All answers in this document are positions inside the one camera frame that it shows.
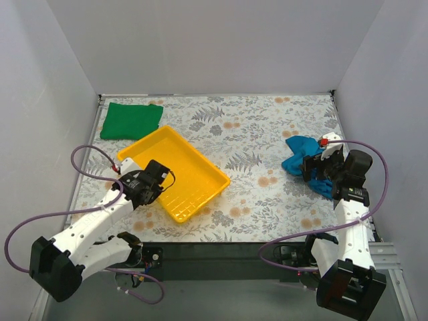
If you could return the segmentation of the yellow plastic tray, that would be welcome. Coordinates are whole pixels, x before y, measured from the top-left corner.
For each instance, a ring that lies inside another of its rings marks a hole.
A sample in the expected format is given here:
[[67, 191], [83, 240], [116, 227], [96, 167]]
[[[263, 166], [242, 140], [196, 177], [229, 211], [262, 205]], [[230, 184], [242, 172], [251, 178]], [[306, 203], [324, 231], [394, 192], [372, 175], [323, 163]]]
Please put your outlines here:
[[117, 153], [121, 163], [133, 160], [145, 168], [151, 160], [174, 173], [158, 198], [165, 211], [184, 223], [230, 184], [230, 178], [170, 126], [163, 126]]

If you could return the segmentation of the blue t shirt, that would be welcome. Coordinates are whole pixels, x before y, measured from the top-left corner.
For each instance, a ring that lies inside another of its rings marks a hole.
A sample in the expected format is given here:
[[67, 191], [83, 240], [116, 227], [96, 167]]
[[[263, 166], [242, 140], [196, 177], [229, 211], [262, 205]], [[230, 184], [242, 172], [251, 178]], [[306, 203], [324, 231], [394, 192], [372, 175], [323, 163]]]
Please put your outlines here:
[[[315, 156], [323, 151], [314, 138], [306, 136], [292, 136], [286, 139], [286, 144], [293, 155], [282, 162], [282, 168], [295, 177], [302, 176], [300, 166], [305, 156]], [[328, 179], [318, 180], [316, 170], [311, 172], [308, 186], [313, 192], [332, 200], [332, 182]]]

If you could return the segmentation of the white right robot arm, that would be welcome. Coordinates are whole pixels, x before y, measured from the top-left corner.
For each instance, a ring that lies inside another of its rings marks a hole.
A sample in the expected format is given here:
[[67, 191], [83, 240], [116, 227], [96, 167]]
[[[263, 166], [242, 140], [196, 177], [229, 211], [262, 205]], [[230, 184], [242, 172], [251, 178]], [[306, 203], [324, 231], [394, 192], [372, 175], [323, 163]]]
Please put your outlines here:
[[304, 157], [301, 170], [305, 181], [316, 171], [319, 179], [332, 181], [334, 213], [341, 229], [338, 237], [318, 232], [306, 238], [303, 259], [317, 265], [320, 280], [316, 302], [322, 308], [355, 320], [368, 320], [385, 288], [386, 277], [375, 269], [370, 255], [363, 218], [370, 199], [364, 187], [372, 157], [361, 150], [344, 153], [341, 142], [320, 140], [323, 152]]

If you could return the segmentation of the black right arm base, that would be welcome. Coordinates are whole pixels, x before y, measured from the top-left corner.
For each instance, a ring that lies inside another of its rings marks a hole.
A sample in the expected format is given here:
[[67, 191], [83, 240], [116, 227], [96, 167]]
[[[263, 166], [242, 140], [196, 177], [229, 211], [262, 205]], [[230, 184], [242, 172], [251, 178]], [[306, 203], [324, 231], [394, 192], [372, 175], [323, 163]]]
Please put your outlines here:
[[[328, 233], [307, 235], [303, 243], [276, 246], [273, 250], [276, 263], [290, 265], [295, 268], [298, 266], [310, 269], [317, 268], [316, 259], [311, 252], [316, 240], [325, 241], [327, 245], [338, 245], [337, 238]], [[319, 272], [299, 271], [298, 278], [304, 286], [313, 290], [318, 287], [319, 281], [321, 280]]]

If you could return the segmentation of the green folded t shirt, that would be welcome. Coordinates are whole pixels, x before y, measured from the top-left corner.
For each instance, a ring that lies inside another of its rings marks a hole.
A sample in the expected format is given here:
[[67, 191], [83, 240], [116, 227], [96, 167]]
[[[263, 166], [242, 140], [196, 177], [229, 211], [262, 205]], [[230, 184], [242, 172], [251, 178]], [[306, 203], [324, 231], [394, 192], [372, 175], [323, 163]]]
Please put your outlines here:
[[100, 132], [102, 140], [140, 140], [158, 129], [163, 107], [110, 103]]

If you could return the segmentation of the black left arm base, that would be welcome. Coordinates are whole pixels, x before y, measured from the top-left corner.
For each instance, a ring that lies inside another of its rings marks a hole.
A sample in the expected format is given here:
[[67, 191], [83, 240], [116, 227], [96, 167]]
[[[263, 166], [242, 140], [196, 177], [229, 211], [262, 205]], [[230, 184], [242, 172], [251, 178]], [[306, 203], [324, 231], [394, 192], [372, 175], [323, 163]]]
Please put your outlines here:
[[119, 263], [120, 268], [160, 268], [163, 264], [163, 249], [155, 246], [145, 246], [143, 242], [135, 235], [129, 232], [122, 232], [117, 238], [123, 239], [131, 252], [126, 261]]

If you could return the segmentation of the floral patterned table mat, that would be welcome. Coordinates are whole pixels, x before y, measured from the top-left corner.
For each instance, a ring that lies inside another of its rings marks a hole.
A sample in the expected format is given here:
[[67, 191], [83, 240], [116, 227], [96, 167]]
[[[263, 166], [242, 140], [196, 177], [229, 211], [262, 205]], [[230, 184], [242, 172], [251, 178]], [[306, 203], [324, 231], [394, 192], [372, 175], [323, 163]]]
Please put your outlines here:
[[341, 133], [329, 95], [103, 98], [91, 139], [93, 149], [86, 157], [87, 176], [77, 184], [73, 208], [94, 207], [106, 194], [112, 176], [108, 158], [130, 145], [127, 140], [100, 138], [112, 102], [162, 106], [160, 124], [174, 128], [231, 182], [185, 223], [175, 222], [153, 203], [121, 219], [108, 235], [129, 231], [143, 241], [266, 242], [337, 224], [332, 202], [281, 166], [292, 155], [287, 138]]

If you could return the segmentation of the aluminium frame rail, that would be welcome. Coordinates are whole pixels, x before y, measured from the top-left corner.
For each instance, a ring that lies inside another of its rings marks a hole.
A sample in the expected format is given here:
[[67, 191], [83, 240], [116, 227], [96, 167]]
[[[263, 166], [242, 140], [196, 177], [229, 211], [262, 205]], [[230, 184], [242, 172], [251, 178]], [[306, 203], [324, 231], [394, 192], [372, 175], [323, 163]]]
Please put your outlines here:
[[401, 261], [391, 242], [370, 242], [369, 250], [376, 270], [401, 270]]

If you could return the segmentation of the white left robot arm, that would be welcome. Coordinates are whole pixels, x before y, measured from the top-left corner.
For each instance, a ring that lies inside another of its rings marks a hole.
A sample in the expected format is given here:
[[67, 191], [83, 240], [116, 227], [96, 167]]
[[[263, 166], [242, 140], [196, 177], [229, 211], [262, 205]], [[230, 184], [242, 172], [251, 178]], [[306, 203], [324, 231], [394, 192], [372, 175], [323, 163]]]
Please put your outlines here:
[[163, 182], [172, 171], [155, 160], [141, 169], [129, 158], [121, 169], [122, 176], [97, 210], [51, 239], [39, 237], [31, 246], [29, 276], [57, 302], [70, 298], [86, 278], [112, 265], [145, 265], [148, 253], [137, 236], [122, 232], [104, 243], [97, 240], [138, 207], [152, 204], [165, 191]]

